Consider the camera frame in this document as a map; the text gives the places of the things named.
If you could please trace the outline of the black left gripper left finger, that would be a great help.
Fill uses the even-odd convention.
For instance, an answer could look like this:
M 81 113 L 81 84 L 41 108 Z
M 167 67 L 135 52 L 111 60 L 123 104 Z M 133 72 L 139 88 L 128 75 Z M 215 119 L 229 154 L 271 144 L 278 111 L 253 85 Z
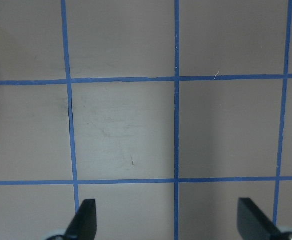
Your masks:
M 97 232 L 95 199 L 85 199 L 68 225 L 65 240 L 94 240 Z

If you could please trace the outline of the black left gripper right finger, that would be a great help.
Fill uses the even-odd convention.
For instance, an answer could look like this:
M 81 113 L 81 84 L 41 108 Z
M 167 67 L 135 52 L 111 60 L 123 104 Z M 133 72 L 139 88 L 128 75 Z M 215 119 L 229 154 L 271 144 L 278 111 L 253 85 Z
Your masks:
M 243 240 L 282 240 L 282 233 L 250 198 L 237 202 L 237 230 Z

